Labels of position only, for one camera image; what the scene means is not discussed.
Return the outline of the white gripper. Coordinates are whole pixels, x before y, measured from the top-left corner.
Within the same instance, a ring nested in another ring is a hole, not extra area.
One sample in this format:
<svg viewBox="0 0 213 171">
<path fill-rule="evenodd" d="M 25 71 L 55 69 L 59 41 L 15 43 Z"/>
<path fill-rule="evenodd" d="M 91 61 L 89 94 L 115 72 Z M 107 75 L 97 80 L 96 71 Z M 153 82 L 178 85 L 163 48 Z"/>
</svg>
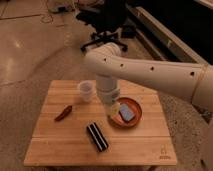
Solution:
<svg viewBox="0 0 213 171">
<path fill-rule="evenodd" d="M 120 109 L 118 99 L 120 97 L 120 90 L 116 89 L 109 92 L 103 92 L 101 101 L 104 105 L 105 113 L 108 117 L 114 117 Z"/>
</svg>

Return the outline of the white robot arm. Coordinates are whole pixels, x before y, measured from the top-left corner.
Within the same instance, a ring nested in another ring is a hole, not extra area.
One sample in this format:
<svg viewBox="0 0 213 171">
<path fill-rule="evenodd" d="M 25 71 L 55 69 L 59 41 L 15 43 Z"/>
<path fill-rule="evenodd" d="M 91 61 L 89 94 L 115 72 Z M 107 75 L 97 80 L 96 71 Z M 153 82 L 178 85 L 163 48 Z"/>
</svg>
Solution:
<svg viewBox="0 0 213 171">
<path fill-rule="evenodd" d="M 115 43 L 91 49 L 84 61 L 96 75 L 96 91 L 103 104 L 115 103 L 118 79 L 124 79 L 213 112 L 213 65 L 123 58 Z"/>
</svg>

